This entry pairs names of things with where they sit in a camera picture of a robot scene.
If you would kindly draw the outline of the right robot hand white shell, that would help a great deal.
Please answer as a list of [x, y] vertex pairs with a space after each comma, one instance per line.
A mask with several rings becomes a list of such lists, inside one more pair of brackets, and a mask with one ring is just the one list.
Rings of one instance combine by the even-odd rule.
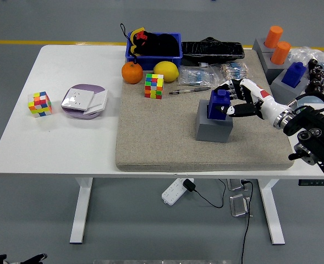
[[283, 129], [292, 119], [292, 109], [284, 104], [277, 103], [264, 89], [250, 79], [230, 79], [214, 92], [225, 90], [231, 100], [245, 101], [243, 104], [233, 106], [217, 106], [216, 109], [230, 117], [258, 116], [267, 119], [277, 129]]

